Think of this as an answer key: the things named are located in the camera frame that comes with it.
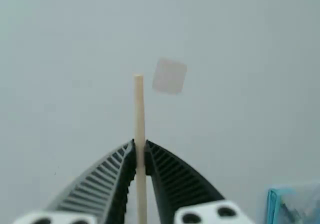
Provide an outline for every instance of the white surface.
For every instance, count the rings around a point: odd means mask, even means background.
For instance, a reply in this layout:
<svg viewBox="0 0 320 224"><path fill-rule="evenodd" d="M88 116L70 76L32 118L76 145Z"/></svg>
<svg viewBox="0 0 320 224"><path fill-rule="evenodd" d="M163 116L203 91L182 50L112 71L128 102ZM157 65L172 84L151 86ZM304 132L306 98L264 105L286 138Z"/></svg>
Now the white surface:
<svg viewBox="0 0 320 224"><path fill-rule="evenodd" d="M319 7L0 0L2 223L43 207L134 136L135 72L145 76L146 137L262 223L267 188L320 178ZM181 95L152 90L159 57L188 66Z"/></svg>
<svg viewBox="0 0 320 224"><path fill-rule="evenodd" d="M220 208L229 208L235 212L233 217L221 217L218 214ZM228 200L199 204L180 208L174 216L174 224L184 224L184 215L194 214L201 219L201 224L254 224L235 203Z"/></svg>

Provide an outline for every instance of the screw hole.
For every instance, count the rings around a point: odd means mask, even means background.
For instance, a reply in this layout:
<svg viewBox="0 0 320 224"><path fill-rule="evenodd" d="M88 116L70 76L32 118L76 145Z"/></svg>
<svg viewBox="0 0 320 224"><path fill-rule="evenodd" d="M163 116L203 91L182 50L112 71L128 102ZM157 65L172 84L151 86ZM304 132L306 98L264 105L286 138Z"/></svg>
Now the screw hole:
<svg viewBox="0 0 320 224"><path fill-rule="evenodd" d="M236 215L236 212L231 208L222 207L222 208L218 209L218 214L222 218L224 218L224 217L234 217Z"/></svg>
<svg viewBox="0 0 320 224"><path fill-rule="evenodd" d="M187 213L184 214L184 216L182 217L182 221L183 223L200 223L201 222L201 218L193 213Z"/></svg>
<svg viewBox="0 0 320 224"><path fill-rule="evenodd" d="M35 221L33 224L50 224L51 220L49 218L41 218Z"/></svg>
<svg viewBox="0 0 320 224"><path fill-rule="evenodd" d="M73 222L72 224L89 224L89 223L84 220L78 220L78 221Z"/></svg>

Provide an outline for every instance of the gray wall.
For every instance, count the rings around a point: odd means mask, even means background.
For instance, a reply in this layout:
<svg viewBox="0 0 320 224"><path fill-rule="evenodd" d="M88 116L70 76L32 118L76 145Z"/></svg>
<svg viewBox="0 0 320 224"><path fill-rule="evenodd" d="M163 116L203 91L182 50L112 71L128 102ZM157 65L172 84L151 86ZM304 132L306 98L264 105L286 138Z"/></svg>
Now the gray wall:
<svg viewBox="0 0 320 224"><path fill-rule="evenodd" d="M133 137L141 72L146 136L262 223L271 185L320 178L319 9L320 0L0 0L1 222L43 207ZM179 96L152 90L162 56L188 65Z"/></svg>

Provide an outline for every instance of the translucent square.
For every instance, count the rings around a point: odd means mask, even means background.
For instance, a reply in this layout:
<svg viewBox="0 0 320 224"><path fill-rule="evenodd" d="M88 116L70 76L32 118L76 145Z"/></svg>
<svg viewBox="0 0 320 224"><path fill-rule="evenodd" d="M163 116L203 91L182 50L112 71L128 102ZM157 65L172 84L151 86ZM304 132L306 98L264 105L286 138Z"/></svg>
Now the translucent square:
<svg viewBox="0 0 320 224"><path fill-rule="evenodd" d="M153 89L169 94L181 93L187 73L185 64L161 58L155 70L152 83Z"/></svg>

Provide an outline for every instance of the wooden stick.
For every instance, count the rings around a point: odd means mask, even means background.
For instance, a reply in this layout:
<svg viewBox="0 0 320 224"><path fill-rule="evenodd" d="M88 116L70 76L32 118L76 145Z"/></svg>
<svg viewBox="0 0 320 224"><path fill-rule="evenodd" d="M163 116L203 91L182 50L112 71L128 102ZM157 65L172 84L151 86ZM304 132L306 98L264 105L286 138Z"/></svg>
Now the wooden stick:
<svg viewBox="0 0 320 224"><path fill-rule="evenodd" d="M147 224L147 189L145 167L145 105L144 105L144 77L134 76L134 142L136 150L136 193L138 224Z"/></svg>

